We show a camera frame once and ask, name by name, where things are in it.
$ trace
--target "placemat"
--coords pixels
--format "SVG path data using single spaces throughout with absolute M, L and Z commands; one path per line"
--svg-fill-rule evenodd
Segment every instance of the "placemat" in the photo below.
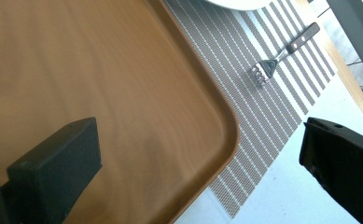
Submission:
M 291 0 L 276 0 L 255 11 L 225 9 L 203 0 L 165 2 L 239 120 L 238 151 L 210 185 L 235 217 L 336 67 L 313 38 L 280 63 L 269 84 L 257 86 L 251 67 L 276 56 L 309 25 Z

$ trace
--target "tray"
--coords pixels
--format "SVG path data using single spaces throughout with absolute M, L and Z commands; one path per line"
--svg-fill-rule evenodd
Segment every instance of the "tray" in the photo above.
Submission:
M 160 1 L 0 2 L 0 184 L 96 117 L 103 168 L 65 223 L 172 222 L 232 158 L 238 125 Z

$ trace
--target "utensil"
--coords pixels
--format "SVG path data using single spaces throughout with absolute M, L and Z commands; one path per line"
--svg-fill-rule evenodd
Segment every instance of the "utensil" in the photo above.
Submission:
M 272 0 L 206 0 L 220 7 L 236 10 L 256 10 L 266 7 Z
M 301 46 L 306 44 L 315 34 L 320 31 L 320 27 L 316 22 L 313 22 L 309 25 L 309 27 L 294 41 L 289 43 L 283 50 L 277 55 L 277 57 L 271 60 L 262 60 L 259 63 L 256 63 L 252 72 L 257 79 L 257 83 L 263 87 L 266 83 L 269 82 L 269 79 L 273 77 L 273 74 L 276 70 L 277 65 L 288 55 L 293 54 L 297 51 Z

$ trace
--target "fork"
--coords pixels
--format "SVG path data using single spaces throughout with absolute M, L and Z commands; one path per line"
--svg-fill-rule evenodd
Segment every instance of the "fork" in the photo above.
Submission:
M 320 31 L 320 27 L 316 22 L 310 24 L 307 29 L 294 41 L 290 42 L 282 51 L 277 55 L 277 57 L 270 60 L 262 60 L 256 63 L 252 72 L 255 79 L 260 87 L 263 87 L 269 82 L 269 79 L 273 77 L 277 65 L 288 55 L 293 54 L 301 46 L 306 44 L 315 34 Z

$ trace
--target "metal fork head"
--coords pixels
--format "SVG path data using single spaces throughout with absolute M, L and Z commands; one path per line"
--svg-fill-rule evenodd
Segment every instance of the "metal fork head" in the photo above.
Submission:
M 257 83 L 260 87 L 263 87 L 266 83 L 269 82 L 269 76 L 266 74 L 265 70 L 262 68 L 260 63 L 256 63 L 252 67 L 252 72 L 254 75 L 254 78 L 256 79 Z

